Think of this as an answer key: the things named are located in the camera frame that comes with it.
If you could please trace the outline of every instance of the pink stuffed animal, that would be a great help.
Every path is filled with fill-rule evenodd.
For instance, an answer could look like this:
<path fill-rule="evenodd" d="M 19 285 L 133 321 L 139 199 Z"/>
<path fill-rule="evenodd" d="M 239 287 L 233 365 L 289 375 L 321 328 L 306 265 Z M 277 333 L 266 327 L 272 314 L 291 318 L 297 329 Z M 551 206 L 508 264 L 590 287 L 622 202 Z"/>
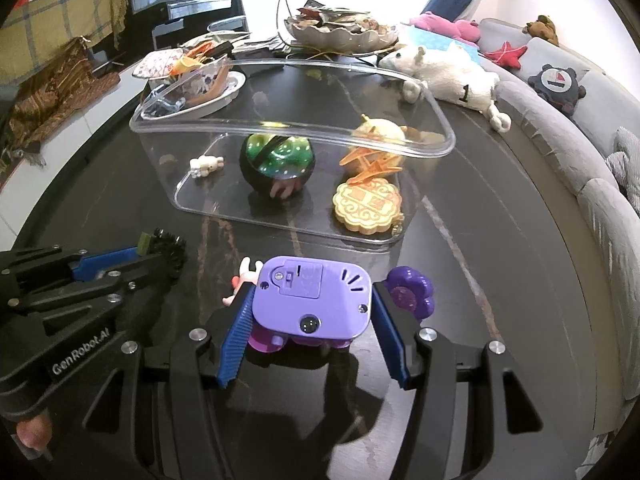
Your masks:
<path fill-rule="evenodd" d="M 477 47 L 476 43 L 480 39 L 480 29 L 476 22 L 457 20 L 455 23 L 451 23 L 447 18 L 441 18 L 429 11 L 417 18 L 411 18 L 409 25 L 415 25 L 415 27 L 423 30 L 435 32 L 441 36 L 447 36 L 475 47 Z"/>

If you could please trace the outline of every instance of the yellow plaid blanket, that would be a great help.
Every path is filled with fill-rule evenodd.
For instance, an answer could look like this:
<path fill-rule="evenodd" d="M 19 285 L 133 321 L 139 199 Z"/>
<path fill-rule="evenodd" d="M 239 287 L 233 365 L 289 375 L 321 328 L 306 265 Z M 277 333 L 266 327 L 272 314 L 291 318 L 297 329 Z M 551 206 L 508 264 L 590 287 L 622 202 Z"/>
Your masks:
<path fill-rule="evenodd" d="M 0 83 L 19 84 L 73 38 L 96 45 L 124 30 L 127 0 L 34 0 L 12 10 L 0 28 Z"/>

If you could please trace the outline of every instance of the white toy figurine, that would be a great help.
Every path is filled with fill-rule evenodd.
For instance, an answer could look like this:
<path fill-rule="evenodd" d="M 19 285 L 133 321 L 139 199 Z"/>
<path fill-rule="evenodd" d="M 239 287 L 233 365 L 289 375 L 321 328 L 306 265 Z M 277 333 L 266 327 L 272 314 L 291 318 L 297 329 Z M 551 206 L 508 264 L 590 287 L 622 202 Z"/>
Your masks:
<path fill-rule="evenodd" d="M 190 161 L 191 176 L 198 178 L 207 176 L 220 168 L 224 168 L 225 159 L 221 156 L 202 155 L 199 158 L 192 158 Z"/>
<path fill-rule="evenodd" d="M 228 298 L 222 299 L 222 303 L 224 303 L 225 306 L 231 305 L 234 298 L 236 297 L 236 294 L 238 293 L 238 290 L 240 290 L 240 287 L 244 282 L 251 282 L 254 285 L 258 284 L 258 277 L 260 276 L 260 271 L 262 270 L 263 263 L 257 260 L 255 263 L 255 270 L 249 270 L 250 264 L 251 258 L 249 257 L 243 258 L 242 262 L 240 262 L 240 275 L 234 276 L 231 279 L 231 285 L 234 288 L 234 294 L 232 296 L 229 296 Z"/>
<path fill-rule="evenodd" d="M 500 78 L 474 63 L 468 52 L 454 42 L 446 51 L 404 46 L 383 57 L 379 66 L 423 81 L 436 99 L 481 112 L 498 133 L 511 128 L 511 118 L 494 104 L 494 89 Z M 420 87 L 407 81 L 402 94 L 407 102 L 415 103 Z"/>

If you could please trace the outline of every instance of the transparent plastic box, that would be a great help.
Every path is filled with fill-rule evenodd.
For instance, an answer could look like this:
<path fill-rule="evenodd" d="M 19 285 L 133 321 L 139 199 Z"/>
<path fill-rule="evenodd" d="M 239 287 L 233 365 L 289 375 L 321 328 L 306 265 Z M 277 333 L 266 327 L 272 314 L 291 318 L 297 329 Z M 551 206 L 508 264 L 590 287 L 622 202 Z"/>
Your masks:
<path fill-rule="evenodd" d="M 187 104 L 178 113 L 170 110 L 181 99 L 198 102 L 194 96 L 206 92 L 225 65 L 230 65 L 226 80 L 233 80 L 233 84 L 217 102 Z M 412 104 L 403 92 L 409 87 L 419 90 Z M 404 139 L 381 135 L 386 130 L 369 129 L 371 123 L 361 128 L 366 118 L 403 126 Z M 425 85 L 361 62 L 268 59 L 208 64 L 148 97 L 134 113 L 130 127 L 140 136 L 169 200 L 178 209 L 340 238 L 359 246 L 386 246 L 402 237 L 422 198 L 418 178 L 424 171 L 424 160 L 447 155 L 455 145 L 455 135 Z M 271 148 L 265 147 L 268 142 Z M 248 157 L 253 156 L 250 165 L 261 164 L 255 171 L 262 178 L 271 153 L 276 153 L 270 152 L 273 146 L 279 146 L 278 153 L 286 157 L 291 150 L 307 146 L 314 154 L 313 164 L 308 164 L 308 159 L 299 163 L 287 158 L 284 166 L 278 166 L 290 168 L 288 164 L 295 163 L 297 177 L 303 176 L 295 181 L 286 199 L 285 191 L 278 190 L 277 197 L 271 198 L 255 187 L 254 166 L 250 167 L 251 175 L 243 173 Z M 258 155 L 252 155 L 252 147 Z M 369 155 L 366 162 L 356 158 L 341 166 L 350 153 Z M 201 155 L 222 156 L 224 167 L 193 178 L 190 161 Z M 372 166 L 377 160 L 382 160 L 380 167 Z M 382 226 L 378 232 L 365 234 L 338 221 L 333 198 L 340 184 L 350 176 L 362 176 L 361 170 L 367 166 L 367 171 L 374 173 L 376 168 L 402 168 L 385 174 L 384 179 L 401 196 L 403 218 L 386 230 L 380 231 Z M 367 208 L 379 202 L 375 197 L 370 200 L 357 205 L 363 208 L 358 214 L 369 215 Z M 374 207 L 371 213 L 377 214 Z"/>

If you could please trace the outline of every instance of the brown stuffed animal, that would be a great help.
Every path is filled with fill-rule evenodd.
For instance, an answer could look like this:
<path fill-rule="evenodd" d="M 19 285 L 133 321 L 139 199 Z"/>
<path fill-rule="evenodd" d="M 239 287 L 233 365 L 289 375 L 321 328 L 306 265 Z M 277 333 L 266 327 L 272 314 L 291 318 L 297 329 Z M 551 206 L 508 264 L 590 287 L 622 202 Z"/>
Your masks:
<path fill-rule="evenodd" d="M 542 38 L 555 46 L 559 46 L 556 26 L 548 16 L 540 14 L 536 22 L 527 23 L 527 26 L 524 27 L 522 31 L 534 38 Z"/>

